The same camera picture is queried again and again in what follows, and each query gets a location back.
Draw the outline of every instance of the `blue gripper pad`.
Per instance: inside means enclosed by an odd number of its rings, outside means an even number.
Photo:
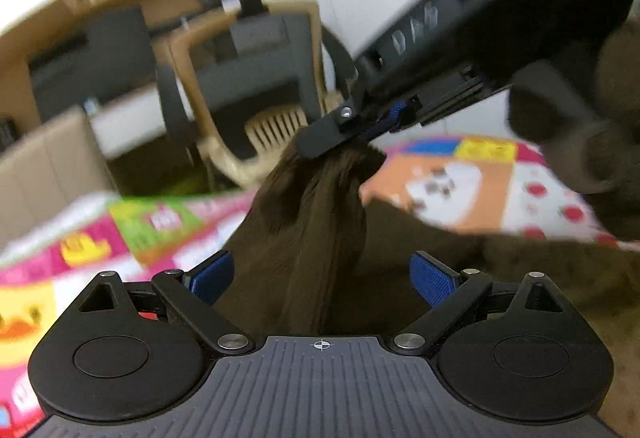
[[[411,256],[409,277],[412,286],[432,308],[460,286],[460,274],[426,252],[416,252]]]
[[[233,280],[234,259],[228,251],[220,251],[185,273],[182,284],[204,304],[211,306]]]

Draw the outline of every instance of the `red apple print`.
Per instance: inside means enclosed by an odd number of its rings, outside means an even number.
[[[596,243],[607,246],[618,246],[618,240],[610,233],[601,232],[595,237]]]
[[[567,205],[560,209],[560,215],[569,223],[580,223],[584,219],[584,212],[577,205]]]
[[[523,234],[524,237],[529,237],[530,239],[546,239],[544,231],[540,227],[535,227],[533,225],[525,227]]]
[[[534,196],[536,198],[543,198],[543,196],[546,196],[548,194],[548,190],[546,189],[545,185],[543,185],[542,183],[537,183],[537,182],[525,183],[524,189],[531,196]]]

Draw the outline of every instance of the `ridged grip surface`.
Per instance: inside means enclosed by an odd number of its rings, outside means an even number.
[[[489,418],[454,399],[425,360],[389,353],[376,338],[270,337],[261,350],[251,355],[219,360],[190,399],[164,414],[113,426],[79,424],[53,416],[31,436],[614,438],[616,435],[591,416],[555,426],[521,426]]]

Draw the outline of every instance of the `brown cloth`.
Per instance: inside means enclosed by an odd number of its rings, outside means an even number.
[[[429,307],[408,262],[428,251],[450,267],[495,280],[549,275],[606,343],[616,366],[600,411],[627,438],[640,436],[640,255],[574,242],[459,235],[393,205],[361,205],[358,188],[384,156],[354,143],[315,161],[290,147],[228,241],[236,278],[216,309],[255,337],[392,336]]]
[[[578,123],[530,89],[512,87],[508,121],[539,144],[549,168],[581,193],[620,239],[640,239],[640,23],[627,20],[599,50],[575,42],[549,62],[600,120]]]

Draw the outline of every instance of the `crosshair marking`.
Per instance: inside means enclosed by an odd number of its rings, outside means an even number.
[[[323,352],[325,349],[327,349],[329,346],[332,346],[333,344],[329,344],[329,342],[327,341],[318,341],[311,345],[314,348],[316,348],[316,350],[320,350],[321,352]]]

